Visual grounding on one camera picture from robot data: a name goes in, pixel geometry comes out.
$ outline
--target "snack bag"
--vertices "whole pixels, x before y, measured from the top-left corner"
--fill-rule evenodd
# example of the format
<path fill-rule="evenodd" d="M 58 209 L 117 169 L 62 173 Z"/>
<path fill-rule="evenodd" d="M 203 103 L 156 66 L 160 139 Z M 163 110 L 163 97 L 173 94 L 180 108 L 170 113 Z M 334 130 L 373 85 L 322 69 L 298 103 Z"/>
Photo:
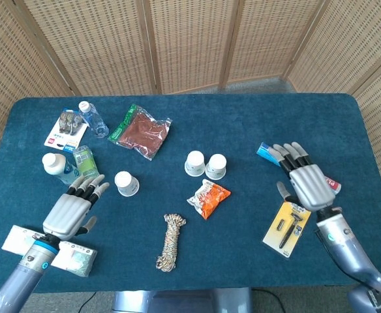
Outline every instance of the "snack bag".
<path fill-rule="evenodd" d="M 230 194 L 231 192 L 224 187 L 204 179 L 202 180 L 202 186 L 187 201 L 207 220 L 218 204 Z"/>
<path fill-rule="evenodd" d="M 169 132 L 172 120 L 156 121 L 142 107 L 133 104 L 124 121 L 108 138 L 127 149 L 137 150 L 143 157 L 153 160 Z"/>

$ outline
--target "blue tablecloth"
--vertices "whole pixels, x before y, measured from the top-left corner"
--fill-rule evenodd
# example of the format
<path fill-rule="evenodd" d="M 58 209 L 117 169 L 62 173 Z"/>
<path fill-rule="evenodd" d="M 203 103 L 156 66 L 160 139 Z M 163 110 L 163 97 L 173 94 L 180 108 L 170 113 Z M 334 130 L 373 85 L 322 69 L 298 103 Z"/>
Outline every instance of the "blue tablecloth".
<path fill-rule="evenodd" d="M 82 144 L 91 148 L 111 186 L 93 208 L 98 217 L 93 231 L 73 241 L 97 249 L 98 255 L 89 278 L 51 268 L 37 292 L 350 283 L 314 235 L 314 215 L 289 260 L 262 243 L 282 203 L 275 183 L 287 181 L 279 167 L 256 155 L 262 141 L 301 143 L 323 172 L 343 185 L 335 204 L 343 207 L 381 271 L 381 179 L 358 105 L 348 95 L 25 98 L 14 105 L 0 146 L 0 287 L 20 259 L 1 250 L 12 225 L 41 230 L 67 189 L 44 171 L 41 158 L 58 153 L 44 141 L 59 112 L 81 100 L 96 105 L 111 131 L 134 103 L 173 123 L 153 161 L 85 133 Z M 206 160 L 214 153 L 228 160 L 227 174 L 218 183 L 232 194 L 209 220 L 186 202 L 204 178 L 183 170 L 192 150 L 202 151 Z M 121 170 L 140 181 L 140 191 L 131 198 L 122 197 L 113 184 Z M 165 213 L 187 219 L 171 273 L 155 268 Z"/>

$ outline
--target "orange snack bag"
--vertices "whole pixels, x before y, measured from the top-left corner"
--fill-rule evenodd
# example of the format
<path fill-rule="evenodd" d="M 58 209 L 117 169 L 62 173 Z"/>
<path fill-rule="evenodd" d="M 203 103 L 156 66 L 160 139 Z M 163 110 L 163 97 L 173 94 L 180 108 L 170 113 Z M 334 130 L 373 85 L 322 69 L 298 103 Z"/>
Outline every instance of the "orange snack bag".
<path fill-rule="evenodd" d="M 187 201 L 207 220 L 218 204 L 230 194 L 231 192 L 224 187 L 204 179 L 202 180 L 202 186 Z"/>

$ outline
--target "toothpaste tube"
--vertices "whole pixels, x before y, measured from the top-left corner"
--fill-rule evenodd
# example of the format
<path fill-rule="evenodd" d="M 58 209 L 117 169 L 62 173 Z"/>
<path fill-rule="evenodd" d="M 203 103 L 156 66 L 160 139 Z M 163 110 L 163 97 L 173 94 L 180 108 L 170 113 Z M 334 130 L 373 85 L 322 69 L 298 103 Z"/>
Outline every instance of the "toothpaste tube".
<path fill-rule="evenodd" d="M 275 165 L 279 165 L 279 162 L 269 153 L 270 146 L 268 146 L 266 143 L 262 142 L 260 147 L 257 150 L 257 154 L 260 155 L 262 158 L 265 158 L 266 160 L 274 163 Z M 341 190 L 341 184 L 334 181 L 333 179 L 326 177 L 328 185 L 331 187 L 334 194 L 338 194 Z"/>

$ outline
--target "white paper cup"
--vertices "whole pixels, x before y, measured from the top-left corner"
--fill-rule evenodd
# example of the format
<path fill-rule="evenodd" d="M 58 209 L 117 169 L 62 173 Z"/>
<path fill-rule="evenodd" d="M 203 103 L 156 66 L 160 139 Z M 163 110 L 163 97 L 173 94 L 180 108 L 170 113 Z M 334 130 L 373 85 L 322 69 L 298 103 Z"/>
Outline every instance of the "white paper cup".
<path fill-rule="evenodd" d="M 115 185 L 117 185 L 119 193 L 124 197 L 135 195 L 140 188 L 137 178 L 127 171 L 121 171 L 115 175 Z"/>
<path fill-rule="evenodd" d="M 216 154 L 211 156 L 206 165 L 205 174 L 213 181 L 217 181 L 225 176 L 227 160 L 225 156 Z"/>
<path fill-rule="evenodd" d="M 191 151 L 185 162 L 185 172 L 192 177 L 201 176 L 205 171 L 204 155 L 200 151 Z"/>

